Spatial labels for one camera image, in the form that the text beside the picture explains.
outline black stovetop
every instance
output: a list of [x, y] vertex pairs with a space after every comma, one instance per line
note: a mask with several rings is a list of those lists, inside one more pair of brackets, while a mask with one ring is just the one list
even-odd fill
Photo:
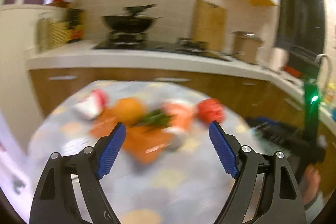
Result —
[[93, 48], [94, 50], [142, 50], [142, 51], [154, 51], [154, 52], [172, 52], [177, 54], [186, 54], [186, 55], [194, 55], [201, 56], [213, 59], [219, 59], [223, 61], [230, 62], [231, 60], [226, 58], [225, 56], [220, 57], [211, 52], [190, 52], [188, 50], [183, 49], [181, 45], [175, 43], [168, 42], [159, 42], [159, 41], [145, 41], [143, 43], [139, 43], [137, 45], [132, 46], [116, 46], [112, 42], [106, 40]]

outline faucet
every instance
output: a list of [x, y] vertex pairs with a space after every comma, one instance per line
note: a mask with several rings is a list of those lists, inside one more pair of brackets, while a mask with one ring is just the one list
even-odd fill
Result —
[[324, 84], [324, 87], [323, 87], [323, 90], [322, 90], [321, 100], [323, 100], [324, 95], [326, 93], [327, 85], [329, 83], [329, 80], [330, 80], [330, 77], [331, 77], [331, 72], [332, 72], [331, 59], [327, 54], [318, 54], [315, 58], [315, 63], [318, 63], [320, 65], [323, 57], [325, 57], [328, 61], [328, 73], [327, 73], [327, 78], [325, 80], [325, 84]]

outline wooden cutting board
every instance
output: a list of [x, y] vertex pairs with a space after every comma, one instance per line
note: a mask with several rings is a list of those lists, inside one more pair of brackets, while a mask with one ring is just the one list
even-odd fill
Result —
[[192, 39], [208, 43], [208, 50], [222, 51], [226, 9], [203, 0], [196, 0], [193, 18]]

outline polka dot tablecloth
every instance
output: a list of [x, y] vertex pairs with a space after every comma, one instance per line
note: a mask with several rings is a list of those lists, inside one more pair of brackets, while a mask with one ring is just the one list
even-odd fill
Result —
[[[166, 83], [97, 81], [69, 97], [47, 117], [29, 143], [31, 178], [35, 186], [51, 153], [72, 155], [97, 139], [88, 134], [93, 121], [83, 120], [73, 105], [93, 89], [101, 88], [111, 105], [120, 98], [138, 97], [149, 110], [167, 99], [183, 99], [197, 104], [208, 97], [186, 87]], [[224, 131], [235, 135], [243, 145], [258, 153], [272, 154], [272, 147], [251, 130], [244, 120], [229, 109]], [[253, 217], [262, 177], [245, 220]], [[207, 127], [197, 119], [184, 144], [177, 151], [165, 151], [154, 163], [139, 165], [125, 151], [118, 154], [109, 175], [100, 180], [114, 212], [122, 224], [207, 224], [220, 213], [234, 184], [225, 173], [210, 141]], [[73, 187], [82, 218], [91, 221], [76, 176]]]

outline white countertop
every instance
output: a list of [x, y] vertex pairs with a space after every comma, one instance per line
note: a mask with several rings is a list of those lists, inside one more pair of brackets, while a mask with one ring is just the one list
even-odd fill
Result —
[[[146, 68], [193, 71], [231, 75], [270, 81], [300, 103], [303, 103], [303, 91], [298, 88], [300, 80], [282, 72], [280, 75], [263, 69], [261, 66], [232, 59], [222, 60], [139, 50], [91, 50], [100, 41], [86, 40], [37, 54], [26, 60], [27, 70], [50, 68]], [[336, 135], [336, 122], [330, 113], [320, 107], [320, 120]]]

